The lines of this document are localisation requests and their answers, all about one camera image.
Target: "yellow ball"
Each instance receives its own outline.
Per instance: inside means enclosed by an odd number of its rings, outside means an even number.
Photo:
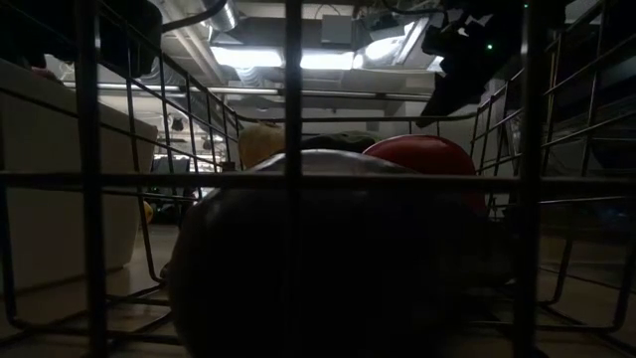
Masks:
[[[284,147],[285,131],[274,123],[251,125],[238,137],[238,154],[245,168],[251,168]]]
[[[152,221],[152,216],[155,214],[155,212],[152,210],[150,204],[145,201],[143,202],[143,209],[146,213],[146,224],[150,224],[150,222]]]

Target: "black ball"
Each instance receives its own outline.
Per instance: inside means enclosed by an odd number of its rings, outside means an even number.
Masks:
[[[283,165],[279,155],[254,170]],[[304,151],[303,165],[412,173],[329,150]],[[459,197],[424,190],[303,190],[288,305],[288,198],[284,190],[217,190],[189,211],[168,279],[189,352],[280,355],[291,316],[297,355],[430,356],[456,321],[459,292],[475,284],[475,272],[484,276],[476,236],[486,220]]]

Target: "floor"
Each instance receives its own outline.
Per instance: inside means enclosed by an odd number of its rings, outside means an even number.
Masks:
[[[177,231],[171,227],[151,227],[151,240],[155,269],[159,269],[168,262],[174,245]],[[548,238],[542,242],[544,256],[553,256],[562,247],[562,241],[556,238]],[[594,248],[578,248],[580,253],[594,252]],[[590,276],[594,272],[580,270],[580,275]],[[543,271],[540,276],[540,298],[546,299],[552,295],[557,276]],[[135,246],[132,262],[125,268],[108,275],[108,292],[112,294],[125,294],[153,285],[148,276],[145,254],[141,241]],[[561,302],[555,308],[562,310],[570,316],[576,317],[588,324],[607,325],[611,322],[615,306],[617,291],[611,288],[598,286],[592,283],[576,279],[568,279]],[[40,289],[22,294],[19,297],[19,312],[23,319],[34,322],[47,322],[60,318],[83,309],[84,284],[75,281]],[[165,297],[163,292],[158,292],[152,297]],[[631,310],[628,311],[625,326],[615,336],[631,344],[636,344],[636,295],[631,296]],[[120,330],[133,330],[149,323],[168,312],[167,307],[147,305],[119,305],[109,311],[109,328]],[[502,303],[494,312],[502,320],[512,319],[511,304]],[[544,313],[540,314],[539,322],[542,324],[560,324],[558,321]],[[72,326],[85,326],[85,321],[78,320]],[[5,320],[0,322],[0,336],[5,337],[15,333]],[[174,334],[174,328],[164,325],[154,333]],[[41,336],[22,341],[10,348],[0,350],[0,357],[28,357],[28,358],[54,358],[54,357],[83,357],[86,353],[86,340],[65,336]],[[551,358],[555,357],[629,357],[615,348],[609,348],[597,338],[579,333],[539,332],[538,347]],[[491,329],[471,328],[465,334],[457,337],[456,344],[449,348],[449,357],[510,357],[511,344],[500,333]],[[182,347],[129,343],[119,346],[111,357],[187,357]]]

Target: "cable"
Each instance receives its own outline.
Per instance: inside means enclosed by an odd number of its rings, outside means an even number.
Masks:
[[[181,29],[183,27],[195,25],[202,21],[208,20],[211,17],[217,15],[217,13],[221,11],[223,7],[226,6],[227,3],[228,3],[227,0],[219,0],[215,3],[213,7],[211,7],[210,9],[202,13],[199,13],[197,15],[193,15],[187,18],[183,18],[180,20],[176,20],[173,22],[169,22],[167,24],[163,24],[161,26],[161,32],[167,33],[173,30]]]
[[[320,9],[322,9],[325,5],[329,6],[329,7],[330,7],[330,8],[332,8],[332,9],[334,9],[334,11],[335,11],[338,15],[342,16],[342,14],[340,13],[340,11],[338,11],[338,9],[337,9],[335,6],[330,5],[330,4],[321,4],[320,6],[318,6],[318,9],[316,9],[316,13],[314,14],[314,19],[317,19],[317,18],[318,18],[318,14],[320,13]]]
[[[382,0],[383,5],[385,5],[385,7],[391,11],[394,12],[396,14],[400,14],[400,15],[426,15],[426,14],[437,14],[437,13],[443,13],[444,10],[441,8],[435,8],[435,9],[419,9],[419,10],[402,10],[399,9],[391,4],[389,4],[389,0]]]

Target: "metal bar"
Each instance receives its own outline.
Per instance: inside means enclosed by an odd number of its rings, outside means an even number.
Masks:
[[[524,69],[520,69],[514,76],[512,76],[509,80],[508,80],[508,85],[513,83],[514,81],[518,80],[521,75],[524,73]],[[501,87],[500,89],[495,90],[495,92],[492,94],[492,97],[494,97],[495,99],[499,99],[499,97],[504,94],[504,90],[505,87]],[[477,107],[479,111],[479,108],[483,108],[486,106],[486,104],[488,104],[488,101],[490,100],[490,98],[486,99],[483,103],[479,104],[479,106]]]
[[[190,124],[190,143],[192,144],[192,154],[194,155],[194,158],[192,158],[192,160],[194,160],[195,163],[195,173],[199,174],[199,161],[197,160],[197,146],[196,146],[196,142],[195,142],[195,127],[194,124],[192,123],[192,96],[190,95],[190,75],[186,76],[186,101],[188,102],[188,122]],[[197,193],[199,194],[199,199],[203,198],[203,191],[201,190],[201,187],[197,187]]]
[[[493,102],[494,98],[491,96],[490,101],[488,102],[488,114],[486,114],[486,131],[490,128],[490,118],[493,113]],[[479,168],[484,166],[484,160],[486,160],[486,149],[488,146],[488,135],[484,136],[484,143],[481,148],[481,159],[479,160]]]
[[[508,110],[508,88],[509,88],[510,83],[506,83],[504,85],[504,95],[503,95],[503,101],[504,101],[504,105],[502,106],[502,115],[506,115],[506,111]],[[501,155],[502,155],[502,151],[504,149],[504,139],[506,136],[506,131],[505,131],[505,127],[504,128],[499,128],[499,132],[498,132],[498,139],[497,139],[497,156],[495,158],[495,163],[499,163],[499,161],[501,160]],[[493,170],[493,176],[497,176],[499,174],[499,164],[495,165],[495,169]],[[495,208],[495,204],[496,204],[497,199],[495,198],[495,194],[494,193],[488,193],[488,205],[486,206],[486,217],[490,216],[490,211],[492,209]],[[497,217],[497,210],[494,210],[495,213],[495,218]]]
[[[498,121],[497,123],[495,123],[492,127],[490,127],[490,129],[486,130],[485,132],[475,136],[472,140],[471,143],[474,143],[475,141],[481,139],[482,137],[488,135],[491,131],[497,129],[499,126],[501,126],[502,124],[505,124],[507,121],[509,121],[510,119],[516,117],[517,115],[519,115],[519,113],[521,113],[522,111],[524,111],[523,108],[519,108],[517,110],[515,110],[514,112],[508,114],[506,117],[504,117],[504,119]]]
[[[571,23],[567,29],[565,29],[561,34],[564,36],[570,35],[574,31],[576,31],[581,25],[589,24],[592,20],[598,16],[600,12],[601,5],[605,2],[605,0],[597,1],[592,7],[587,9],[585,13],[576,19],[573,23]],[[545,49],[545,52],[550,52],[554,46],[557,45],[557,40],[552,41]]]
[[[574,224],[574,213],[572,210],[569,211],[567,215],[568,226],[572,227]],[[556,287],[555,292],[553,293],[553,297],[547,301],[541,302],[542,304],[552,305],[558,303],[560,298],[563,295],[563,288],[565,286],[565,278],[567,277],[567,269],[569,267],[569,259],[572,255],[572,247],[574,243],[574,232],[570,230],[567,232],[565,236],[565,247],[563,248],[563,253],[560,258],[560,265],[558,267],[558,276],[556,278]]]
[[[470,158],[472,159],[475,152],[475,138],[477,137],[477,127],[479,126],[479,110],[475,112],[475,124],[473,124],[473,139],[470,141]]]
[[[109,64],[106,61],[101,61],[101,64],[106,67],[107,69],[115,72],[116,74],[122,76],[123,78],[125,78],[124,75],[122,75],[121,69],[118,68],[117,66],[113,65],[113,64]],[[152,96],[154,96],[155,98],[161,100],[162,102],[166,102],[167,104],[169,104],[170,106],[174,107],[175,109],[182,111],[182,112],[187,112],[188,110],[184,107],[182,107],[180,104],[176,103],[175,101],[168,99],[168,95],[165,94],[163,91],[161,92],[157,92],[156,90],[150,89],[147,85],[144,85],[143,83],[141,83],[140,81],[136,80],[136,79],[130,79],[132,81],[132,83],[134,85],[136,85],[137,87],[143,89],[145,92],[151,94]],[[217,131],[218,133],[222,133],[220,129],[216,128],[215,126],[213,126],[212,124],[207,124],[204,120],[202,120],[201,118],[199,118],[198,116],[196,116],[195,114],[191,113],[192,118],[197,121],[198,123],[202,124],[203,126],[211,126],[212,130]]]
[[[602,121],[600,123],[596,123],[596,124],[594,124],[594,125],[592,125],[592,126],[590,126],[588,128],[579,130],[579,131],[574,132],[572,134],[569,134],[569,135],[566,135],[566,136],[561,137],[559,139],[553,140],[553,141],[551,141],[549,143],[545,143],[544,145],[541,146],[541,148],[542,149],[549,148],[549,147],[551,147],[553,145],[561,144],[561,143],[566,142],[568,140],[575,139],[577,137],[580,137],[582,134],[585,134],[585,133],[588,133],[588,132],[593,132],[593,131],[595,131],[597,129],[600,129],[602,127],[605,127],[605,126],[608,126],[608,125],[611,125],[611,124],[616,124],[616,123],[619,123],[619,122],[624,121],[626,119],[629,119],[633,115],[636,115],[636,110],[632,110],[630,112],[623,113],[623,114],[618,115],[618,116],[616,116],[614,118],[607,119],[607,120]],[[493,163],[493,164],[486,165],[485,167],[483,167],[481,170],[478,170],[477,172],[481,172],[483,170],[492,168],[493,166],[495,166],[497,164],[503,164],[503,163],[507,163],[509,161],[515,160],[517,158],[520,158],[522,156],[522,154],[523,153],[518,153],[518,154],[515,154],[515,155],[508,156],[508,157],[502,159],[501,161],[499,161],[498,163]]]
[[[135,126],[135,111],[133,105],[133,96],[132,96],[132,59],[130,54],[130,39],[126,37],[126,52],[128,55],[128,77],[126,77],[126,97],[128,104],[128,126],[130,130],[130,147],[132,148],[132,163],[133,169],[135,173],[140,173],[141,169],[139,166],[139,153],[137,152],[137,130]],[[143,189],[141,186],[137,186],[137,193],[142,194]],[[157,276],[155,272],[154,260],[152,258],[152,248],[150,246],[150,234],[148,233],[148,223],[146,222],[146,210],[144,207],[144,201],[142,196],[137,196],[137,208],[139,210],[139,221],[141,222],[141,233],[143,236],[144,249],[146,251],[146,263],[148,266],[148,274],[150,278],[155,282],[161,282],[161,278]]]
[[[284,189],[285,177],[278,173],[202,173],[194,174],[102,174],[97,181],[102,186],[203,186],[219,188]],[[33,188],[42,185],[78,185],[77,173],[0,173],[0,184],[16,188]],[[517,190],[518,178],[494,178],[462,175],[374,174],[363,177],[340,174],[305,174],[303,188],[311,189],[384,189],[421,191],[495,191]],[[636,195],[636,181],[631,178],[567,178],[547,177],[541,181],[542,191],[595,195]]]
[[[542,271],[550,272],[550,273],[554,273],[554,274],[558,274],[559,273],[559,270],[557,270],[557,269],[551,269],[551,268],[539,268],[539,269],[542,270]],[[614,284],[605,283],[605,282],[601,282],[599,280],[595,280],[595,279],[591,279],[591,278],[585,278],[583,276],[579,276],[579,275],[576,275],[576,274],[567,273],[565,275],[565,277],[576,279],[576,280],[579,280],[579,281],[582,281],[582,282],[597,284],[597,285],[603,286],[605,288],[611,288],[611,289],[616,289],[616,290],[620,290],[621,289],[620,286],[617,286],[617,285],[614,285]],[[630,289],[629,291],[630,291],[631,294],[636,294],[636,289]],[[547,303],[547,302],[542,302],[542,304],[550,305],[550,303]]]
[[[237,138],[240,138],[239,127],[240,127],[239,117],[235,115],[235,129],[237,130]],[[240,157],[240,155],[238,156],[238,168],[240,168],[240,170],[243,170],[242,158]]]
[[[561,318],[567,322],[573,323],[573,324],[577,324],[577,325],[585,325],[584,322],[579,321],[578,319],[574,319],[568,315],[566,315],[563,312],[560,312],[554,308],[551,308],[549,306],[542,306],[541,307],[542,310],[546,311],[549,314],[552,314],[558,318]],[[601,340],[609,343],[610,345],[615,346],[616,348],[618,348],[620,351],[623,352],[627,352],[628,354],[632,355],[632,356],[636,356],[636,346],[630,345],[628,343],[625,343],[625,341],[620,340],[614,336],[612,336],[611,334],[607,334],[605,332],[601,332],[598,333],[596,335],[598,338],[600,338]]]
[[[566,135],[564,137],[561,137],[559,139],[556,139],[556,140],[553,140],[553,141],[551,141],[549,143],[546,143],[546,144],[544,144],[542,146],[542,148],[548,148],[550,146],[553,146],[553,145],[556,145],[556,144],[559,144],[559,143],[563,143],[565,141],[580,137],[582,134],[585,134],[585,133],[592,133],[592,132],[594,132],[597,129],[600,129],[602,127],[608,126],[610,124],[619,123],[619,122],[621,122],[621,121],[623,121],[625,119],[628,119],[629,117],[634,116],[634,115],[636,115],[636,110],[632,110],[632,111],[629,111],[627,113],[620,114],[620,115],[618,115],[618,116],[616,116],[614,118],[607,119],[607,120],[602,121],[600,123],[596,123],[594,125],[589,126],[588,128],[576,131],[576,132],[574,132],[572,134]]]
[[[212,111],[210,110],[210,98],[206,95],[206,113],[208,114],[208,123],[212,123]],[[215,149],[215,136],[208,127],[208,135],[210,135],[210,151],[212,151],[212,161],[217,162],[217,150]],[[215,173],[218,172],[217,166],[213,165]]]
[[[119,299],[123,303],[130,304],[148,304],[162,307],[169,307],[170,301],[167,299],[156,299],[156,298],[139,298],[139,297],[122,297],[114,294],[107,294],[106,299]]]
[[[171,146],[169,146],[169,145],[166,145],[166,144],[164,144],[164,143],[158,142],[158,141],[156,141],[156,140],[152,140],[152,139],[148,139],[148,138],[142,137],[142,136],[137,135],[137,134],[131,134],[131,133],[128,133],[128,132],[126,132],[125,130],[119,129],[119,128],[117,128],[117,127],[114,127],[114,126],[109,125],[109,124],[106,124],[106,123],[102,123],[102,124],[101,124],[101,126],[102,126],[102,127],[104,127],[104,128],[106,128],[106,129],[108,129],[108,130],[112,130],[112,131],[114,131],[114,132],[117,132],[117,133],[120,133],[120,134],[123,134],[123,135],[127,135],[127,136],[134,137],[134,138],[135,138],[135,139],[137,139],[137,140],[141,140],[141,141],[143,141],[143,142],[146,142],[146,143],[150,143],[150,144],[156,145],[156,146],[161,147],[161,148],[164,148],[164,149],[166,149],[166,150],[168,150],[168,149],[170,148],[170,150],[172,150],[172,151],[173,151],[173,152],[175,152],[175,153],[178,153],[179,155],[187,156],[187,157],[189,157],[189,158],[197,157],[197,160],[199,160],[199,161],[200,161],[200,162],[202,162],[202,163],[207,163],[207,164],[210,164],[210,165],[214,165],[214,166],[216,166],[216,167],[217,167],[217,166],[219,166],[219,167],[221,166],[221,164],[219,164],[219,163],[217,163],[217,162],[210,161],[210,160],[208,160],[208,159],[206,159],[206,158],[202,158],[202,157],[199,157],[199,156],[193,155],[192,153],[188,153],[188,152],[187,152],[187,151],[185,151],[185,150],[177,149],[177,148],[171,147]]]
[[[526,9],[522,57],[524,59],[522,157],[519,189],[521,221],[516,255],[517,284],[514,302],[513,351],[516,358],[532,357],[535,349],[537,267],[539,261],[539,198],[541,195],[541,62],[547,33],[543,22],[545,2],[530,0]]]
[[[60,189],[60,191],[69,191],[69,189],[62,188]],[[197,198],[190,198],[190,197],[184,197],[179,195],[172,196],[172,195],[163,195],[163,194],[154,194],[154,193],[131,193],[131,192],[125,192],[120,190],[110,190],[110,189],[102,190],[101,192],[105,195],[134,196],[134,197],[148,198],[148,199],[161,200],[161,201],[175,201],[175,200],[182,201],[182,202],[197,201]]]
[[[468,113],[468,114],[460,114],[460,115],[425,115],[425,116],[388,116],[388,117],[382,117],[382,122],[406,122],[406,121],[418,121],[418,120],[422,120],[422,119],[428,119],[431,121],[436,121],[436,120],[441,120],[441,121],[454,121],[454,120],[463,120],[463,119],[470,119],[472,117],[475,116],[475,113]],[[285,119],[284,118],[259,118],[259,119],[254,119],[254,118],[248,118],[245,116],[240,115],[239,116],[240,120],[242,121],[246,121],[246,122],[250,122],[250,123],[255,123],[258,121],[267,121],[267,122],[271,122],[271,123],[284,123]],[[320,117],[303,117],[302,118],[302,122],[303,123],[360,123],[360,122],[368,122],[369,118],[366,117],[325,117],[325,118],[320,118]]]
[[[502,322],[501,319],[494,314],[493,312],[490,311],[490,307],[487,307],[485,304],[481,304],[483,307],[480,307],[482,310],[482,315],[484,315],[486,317],[486,319],[488,321],[493,321],[493,322]],[[513,336],[513,332],[508,329],[508,326],[504,326],[504,325],[500,325],[500,326],[495,326],[494,327],[501,335],[503,335],[506,339],[509,340],[513,340],[514,336]],[[536,358],[547,358],[548,356],[546,355],[546,353],[544,353],[543,351],[541,351],[539,348],[535,348],[533,350],[533,356]]]
[[[142,333],[152,332],[152,331],[158,329],[159,327],[161,327],[162,325],[168,324],[171,319],[172,319],[172,312],[168,312],[168,313],[162,315],[161,317],[156,318],[156,319],[152,320],[151,322],[146,323],[143,326],[133,330],[130,333],[142,334]],[[114,351],[116,349],[120,349],[126,343],[129,343],[129,341],[127,341],[125,338],[113,339],[108,344],[108,350],[112,352],[112,351]]]
[[[107,357],[106,272],[101,208],[99,106],[97,102],[98,23],[96,0],[75,2],[78,60],[78,128],[83,185],[84,260],[87,275],[88,345],[93,358]]]
[[[577,199],[558,199],[558,200],[546,200],[541,201],[539,204],[541,205],[565,205],[572,203],[588,203],[588,202],[599,202],[599,201],[613,201],[613,200],[623,200],[623,199],[634,199],[626,196],[612,196],[612,197],[597,197],[597,198],[577,198]],[[496,205],[497,208],[509,208],[517,206],[518,204],[501,204]]]
[[[226,140],[226,157],[227,157],[227,161],[232,161],[230,143],[228,142],[228,138],[229,138],[228,137],[228,113],[226,112],[226,108],[224,106],[221,108],[221,110],[223,111],[223,132],[225,133],[225,140]]]
[[[515,329],[517,323],[505,322],[505,321],[475,321],[470,322],[471,327],[476,328],[510,328]],[[568,332],[568,333],[593,333],[601,334],[607,331],[607,327],[604,326],[590,326],[587,324],[569,325],[569,324],[536,324],[536,330],[542,332]]]
[[[607,23],[607,1],[602,2],[602,8],[600,11],[600,26],[598,27],[598,41],[596,43],[596,59],[601,56],[603,51],[603,35],[605,33],[605,26]],[[594,75],[592,78],[592,89],[589,99],[589,109],[587,111],[587,126],[590,127],[594,125],[596,121],[596,111],[598,109],[598,90],[600,88],[600,75],[598,70],[594,71]],[[592,133],[589,132],[583,138],[583,155],[581,157],[580,163],[580,176],[587,175],[587,168],[589,165],[589,154],[590,154],[590,141],[592,138]]]
[[[619,331],[625,324],[625,317],[627,316],[631,288],[634,282],[634,270],[636,270],[636,235],[634,235],[636,231],[634,229],[636,229],[636,225],[632,223],[632,238],[629,241],[625,266],[623,267],[623,277],[620,284],[620,291],[618,292],[611,332]]]
[[[168,124],[168,107],[166,103],[168,99],[166,99],[166,79],[164,74],[163,61],[164,61],[164,57],[163,57],[163,54],[161,54],[159,56],[159,80],[161,81],[161,98],[160,99],[161,99],[161,109],[163,111],[163,132],[166,138],[166,145],[168,146],[166,148],[166,151],[168,154],[168,170],[170,171],[170,174],[174,174],[175,167],[172,161],[173,160],[172,146],[170,145],[170,124]],[[172,195],[177,196],[177,187],[172,186],[171,189],[172,189]],[[179,223],[180,216],[181,216],[181,208],[179,207],[179,204],[177,203],[176,200],[174,202],[174,205],[175,205],[175,215],[176,215],[175,220],[177,221],[177,223]]]
[[[636,142],[636,138],[592,138],[593,141],[609,141],[609,142]]]
[[[70,89],[75,88],[74,82],[64,82],[64,85]],[[100,90],[125,90],[122,84],[101,83],[97,87]],[[160,90],[160,86],[146,85],[152,90]],[[140,87],[133,87],[134,91],[144,91]],[[166,86],[167,93],[183,93],[186,88],[179,86]],[[211,93],[220,94],[245,94],[245,95],[284,95],[284,89],[265,89],[265,88],[232,88],[232,87],[215,87],[207,88]],[[202,92],[199,88],[190,86],[190,91]],[[431,93],[389,93],[389,92],[366,92],[354,90],[327,90],[327,89],[303,89],[302,95],[307,97],[328,97],[328,98],[348,98],[348,99],[370,99],[370,100],[397,100],[397,101],[428,101]]]
[[[283,356],[300,352],[300,300],[296,297],[300,282],[302,235],[300,231],[300,181],[302,179],[302,0],[285,2],[285,168],[284,178],[289,200],[289,230],[285,233],[285,270],[282,278]]]
[[[128,295],[125,296],[121,296],[121,297],[116,297],[113,300],[109,301],[106,303],[106,307],[111,308],[114,307],[117,304],[123,303],[125,299],[130,299],[130,298],[134,298],[134,297],[141,297],[143,295],[146,294],[150,294],[153,293],[155,291],[157,291],[159,288],[161,288],[160,285],[154,286],[154,287],[149,287],[149,288],[144,288],[141,290],[138,290],[136,292],[130,293]],[[62,317],[59,319],[56,319],[52,322],[49,322],[47,325],[48,326],[58,326],[58,325],[63,325],[69,322],[72,322],[76,319],[82,318],[83,316],[86,316],[88,314],[88,310],[84,309],[81,310],[79,312],[73,313],[71,315],[68,315],[66,317]],[[11,325],[13,325],[14,327],[18,328],[18,329],[26,329],[23,330],[20,333],[14,334],[10,337],[6,337],[3,339],[0,339],[0,347],[7,347],[10,346],[12,344],[18,343],[24,339],[30,338],[32,336],[34,336],[35,334],[37,334],[36,331],[28,329],[26,327],[24,327],[24,321],[21,320],[15,320],[15,317],[11,317],[11,319],[9,320]]]
[[[582,77],[584,77],[588,73],[593,72],[593,71],[597,71],[599,68],[601,68],[606,63],[608,63],[611,60],[613,60],[617,55],[619,55],[620,54],[620,50],[622,50],[623,48],[627,48],[628,45],[632,45],[632,43],[635,40],[636,40],[636,34],[633,34],[632,36],[630,36],[627,39],[623,40],[620,44],[614,46],[612,49],[610,49],[609,51],[605,52],[603,55],[597,57],[596,60],[590,62],[585,67],[583,67],[582,69],[580,69],[577,72],[575,72],[574,74],[572,74],[567,79],[561,81],[556,86],[553,86],[552,88],[548,89],[544,93],[544,95],[548,95],[548,94],[550,94],[550,93],[552,93],[552,92],[554,92],[556,90],[560,90],[565,85],[568,85],[569,83],[571,83],[571,82],[573,82],[575,80],[581,79]]]
[[[4,123],[0,124],[0,171],[6,171]],[[9,224],[9,203],[7,185],[0,184],[0,266],[2,267],[2,293],[7,321],[13,324],[18,315],[16,302],[15,275],[13,271],[13,249],[11,226]]]
[[[36,334],[59,334],[69,336],[87,336],[89,331],[84,328],[74,327],[54,327],[49,325],[31,324],[27,322],[21,322],[23,329],[31,330]],[[127,341],[143,342],[143,343],[155,343],[155,344],[168,344],[168,345],[182,345],[177,336],[165,335],[165,334],[148,334],[148,333],[131,333],[121,330],[108,330],[106,331],[108,339],[125,339]]]
[[[550,86],[553,87],[557,84],[557,76],[558,76],[558,63],[560,60],[560,48],[561,48],[561,39],[562,35],[558,35],[557,44],[556,44],[556,52],[553,54],[552,58],[552,68],[550,73]],[[555,122],[553,121],[555,114],[555,94],[550,93],[548,96],[548,134],[546,137],[546,143],[553,140],[553,131],[555,130]],[[548,170],[548,163],[550,160],[550,149],[546,148],[544,151],[544,159],[542,160],[542,175],[546,175],[546,170]]]

